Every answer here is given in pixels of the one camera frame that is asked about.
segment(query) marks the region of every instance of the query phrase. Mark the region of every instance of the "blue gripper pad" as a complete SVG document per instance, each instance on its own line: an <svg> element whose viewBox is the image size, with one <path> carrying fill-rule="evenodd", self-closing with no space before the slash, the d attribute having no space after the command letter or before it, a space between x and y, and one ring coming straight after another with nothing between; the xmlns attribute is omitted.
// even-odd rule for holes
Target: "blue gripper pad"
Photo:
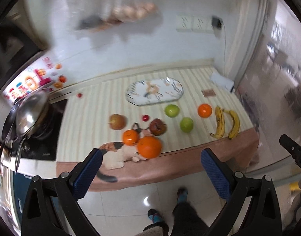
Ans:
<svg viewBox="0 0 301 236"><path fill-rule="evenodd" d="M201 153L201 164L213 183L219 197L229 201L231 196L230 182L206 150L203 150Z"/></svg>
<svg viewBox="0 0 301 236"><path fill-rule="evenodd" d="M90 187L97 171L101 167L103 155L99 149L94 148L83 162L78 163L71 173L75 170L78 174L73 178L72 194L75 200L84 198Z"/></svg>

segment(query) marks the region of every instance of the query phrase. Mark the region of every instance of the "green fruit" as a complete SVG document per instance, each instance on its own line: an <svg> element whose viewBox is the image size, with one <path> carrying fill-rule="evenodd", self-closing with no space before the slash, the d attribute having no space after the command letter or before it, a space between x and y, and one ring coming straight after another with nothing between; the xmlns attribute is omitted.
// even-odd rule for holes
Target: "green fruit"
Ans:
<svg viewBox="0 0 301 236"><path fill-rule="evenodd" d="M183 132L189 133L194 127L194 122L189 117L183 117L183 119L180 121L180 128Z"/></svg>
<svg viewBox="0 0 301 236"><path fill-rule="evenodd" d="M180 112L180 108L177 105L167 105L165 108L165 114L171 118L176 117Z"/></svg>

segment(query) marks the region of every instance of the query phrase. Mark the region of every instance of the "plate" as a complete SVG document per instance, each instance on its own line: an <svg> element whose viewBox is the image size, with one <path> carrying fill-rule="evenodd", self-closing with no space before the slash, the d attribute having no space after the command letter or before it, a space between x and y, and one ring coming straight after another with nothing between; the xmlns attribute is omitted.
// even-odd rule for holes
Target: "plate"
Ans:
<svg viewBox="0 0 301 236"><path fill-rule="evenodd" d="M130 103L143 106L176 101L183 95L179 81L165 77L161 79L136 81L129 85L125 97Z"/></svg>

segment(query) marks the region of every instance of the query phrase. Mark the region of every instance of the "black pants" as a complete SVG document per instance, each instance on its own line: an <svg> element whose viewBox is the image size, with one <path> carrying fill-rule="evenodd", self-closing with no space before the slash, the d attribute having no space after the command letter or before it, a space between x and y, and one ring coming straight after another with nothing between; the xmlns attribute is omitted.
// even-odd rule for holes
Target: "black pants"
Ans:
<svg viewBox="0 0 301 236"><path fill-rule="evenodd" d="M174 225L171 236L202 236L208 230L208 226L199 218L195 209L188 202L176 205L172 212ZM145 230L160 226L163 236L167 236L169 227L165 222L157 222L147 226Z"/></svg>

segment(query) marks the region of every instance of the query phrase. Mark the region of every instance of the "plastic bag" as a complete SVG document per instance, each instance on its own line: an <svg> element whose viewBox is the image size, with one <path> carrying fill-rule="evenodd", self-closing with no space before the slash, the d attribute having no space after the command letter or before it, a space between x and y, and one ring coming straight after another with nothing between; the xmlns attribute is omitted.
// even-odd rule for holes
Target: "plastic bag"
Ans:
<svg viewBox="0 0 301 236"><path fill-rule="evenodd" d="M155 11L153 0L76 0L71 23L76 31L95 32L144 19Z"/></svg>

